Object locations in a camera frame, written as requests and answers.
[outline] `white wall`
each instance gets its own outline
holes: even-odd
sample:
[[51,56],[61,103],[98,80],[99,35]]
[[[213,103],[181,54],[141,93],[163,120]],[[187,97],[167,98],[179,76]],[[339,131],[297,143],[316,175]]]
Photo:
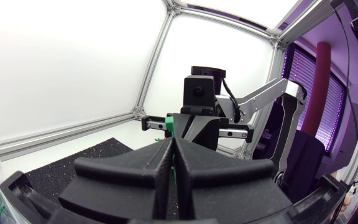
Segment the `white wall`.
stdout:
[[166,6],[0,1],[0,140],[129,112]]

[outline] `dark fabric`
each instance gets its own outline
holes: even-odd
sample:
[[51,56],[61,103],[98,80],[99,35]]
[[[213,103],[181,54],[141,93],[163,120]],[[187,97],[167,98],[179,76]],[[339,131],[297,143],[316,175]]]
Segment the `dark fabric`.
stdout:
[[[280,130],[270,139],[267,149],[259,159],[273,156]],[[315,188],[316,173],[324,156],[324,145],[307,133],[296,130],[291,151],[287,159],[287,171],[281,186],[285,195],[293,202],[298,202]]]
[[[59,204],[58,195],[73,180],[75,174],[74,160],[79,157],[105,158],[118,156],[132,149],[118,140],[111,138],[105,142],[85,149],[49,165],[40,167],[26,173],[32,187],[45,198]],[[177,189],[171,174],[169,183],[167,219],[178,219],[178,196]]]

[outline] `corner connector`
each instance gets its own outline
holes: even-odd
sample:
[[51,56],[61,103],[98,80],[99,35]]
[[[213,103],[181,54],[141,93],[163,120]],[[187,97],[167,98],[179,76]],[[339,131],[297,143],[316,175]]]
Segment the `corner connector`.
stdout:
[[132,113],[135,114],[134,120],[141,121],[144,116],[146,116],[146,112],[144,111],[143,106],[134,106],[132,109]]
[[174,18],[181,14],[181,5],[176,3],[174,0],[168,0],[167,13],[172,15]]
[[272,35],[272,37],[270,38],[270,40],[268,40],[268,42],[272,45],[273,48],[277,48],[282,51],[284,51],[288,47],[288,44],[279,40],[277,35]]

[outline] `metal bracket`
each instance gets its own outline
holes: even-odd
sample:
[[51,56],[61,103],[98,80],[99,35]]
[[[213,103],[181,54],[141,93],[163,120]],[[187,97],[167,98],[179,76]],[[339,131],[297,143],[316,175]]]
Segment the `metal bracket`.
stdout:
[[175,1],[170,1],[167,12],[169,15],[172,15],[173,18],[175,18],[176,16],[179,16],[181,14],[181,5],[179,5]]
[[143,106],[134,106],[132,111],[135,114],[134,120],[141,121],[144,116],[147,116]]

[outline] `black plastic part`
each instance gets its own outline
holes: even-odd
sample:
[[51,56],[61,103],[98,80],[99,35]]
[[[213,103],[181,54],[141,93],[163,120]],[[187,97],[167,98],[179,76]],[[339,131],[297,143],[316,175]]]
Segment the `black plastic part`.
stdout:
[[215,151],[218,146],[220,121],[219,117],[195,116],[185,137]]
[[[156,220],[165,213],[172,153],[180,218],[188,221]],[[75,163],[78,177],[60,195],[71,211],[39,195],[21,172],[1,190],[31,223],[133,224],[321,223],[347,191],[344,182],[328,175],[316,191],[291,205],[270,178],[272,161],[229,158],[182,138]]]
[[128,224],[219,224],[217,219],[205,219],[205,220],[178,220],[178,221],[164,221],[164,220],[130,220]]
[[190,114],[178,114],[174,113],[173,116],[173,128],[175,130],[175,138],[184,138],[187,130],[193,122],[194,116]]
[[176,139],[176,143],[181,219],[246,223],[291,205],[271,180],[272,161],[242,161],[184,139]]
[[100,222],[165,219],[172,138],[106,159],[79,158],[60,194],[67,209]]
[[0,189],[29,223],[97,223],[41,196],[22,172],[11,175],[0,185]]
[[1,185],[0,189],[6,199],[17,209],[30,223],[45,223],[46,220],[37,211],[31,201],[25,196],[22,189],[31,187],[27,177],[22,172],[15,172]]
[[216,116],[214,77],[190,75],[185,78],[182,114]]
[[214,77],[215,85],[215,95],[221,94],[222,79],[226,78],[226,71],[219,68],[210,68],[210,67],[200,67],[192,66],[191,67],[192,75],[209,75]]
[[292,220],[297,223],[322,223],[322,217],[328,218],[335,208],[342,202],[347,185],[338,182],[331,175],[324,175],[320,178],[318,188],[303,200],[294,204],[297,213],[292,214]]

